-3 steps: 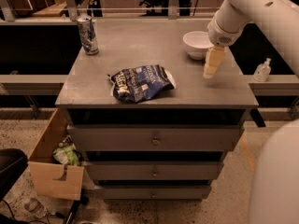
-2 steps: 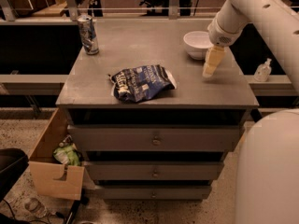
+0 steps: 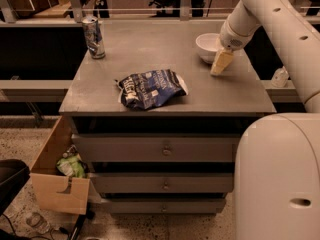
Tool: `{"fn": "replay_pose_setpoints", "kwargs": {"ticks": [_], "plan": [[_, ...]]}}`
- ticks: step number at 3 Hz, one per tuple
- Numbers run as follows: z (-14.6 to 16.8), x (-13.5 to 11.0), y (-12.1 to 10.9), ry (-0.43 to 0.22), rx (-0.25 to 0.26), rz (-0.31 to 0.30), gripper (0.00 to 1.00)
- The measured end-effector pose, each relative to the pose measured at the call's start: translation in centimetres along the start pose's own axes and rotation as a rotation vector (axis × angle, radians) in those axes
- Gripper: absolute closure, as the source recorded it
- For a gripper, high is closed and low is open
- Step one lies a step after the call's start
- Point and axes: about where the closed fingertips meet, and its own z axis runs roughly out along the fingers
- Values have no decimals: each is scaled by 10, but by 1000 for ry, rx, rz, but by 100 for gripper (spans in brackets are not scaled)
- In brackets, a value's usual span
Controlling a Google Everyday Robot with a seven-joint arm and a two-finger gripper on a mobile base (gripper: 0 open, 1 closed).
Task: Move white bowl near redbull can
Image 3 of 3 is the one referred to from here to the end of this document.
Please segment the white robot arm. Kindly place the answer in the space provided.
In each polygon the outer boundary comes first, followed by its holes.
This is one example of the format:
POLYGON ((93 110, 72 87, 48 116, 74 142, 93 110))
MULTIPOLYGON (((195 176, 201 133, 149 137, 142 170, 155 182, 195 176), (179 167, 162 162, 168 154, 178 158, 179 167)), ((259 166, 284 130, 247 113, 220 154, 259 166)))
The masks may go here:
POLYGON ((271 80, 291 83, 302 113, 279 113, 251 124, 236 154, 236 240, 320 240, 320 36, 294 8, 297 0, 240 0, 220 32, 211 72, 264 28, 282 61, 271 80))

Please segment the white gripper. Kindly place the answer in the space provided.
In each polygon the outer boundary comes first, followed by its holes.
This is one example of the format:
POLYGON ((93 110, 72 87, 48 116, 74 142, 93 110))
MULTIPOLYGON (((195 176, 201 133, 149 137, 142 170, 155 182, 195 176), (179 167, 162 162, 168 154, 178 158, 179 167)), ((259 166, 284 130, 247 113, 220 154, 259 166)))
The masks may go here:
POLYGON ((251 36, 241 36, 234 32, 228 21, 223 23, 219 38, 224 48, 219 49, 214 58, 210 71, 214 76, 220 75, 232 62, 233 51, 243 49, 252 39, 251 36))

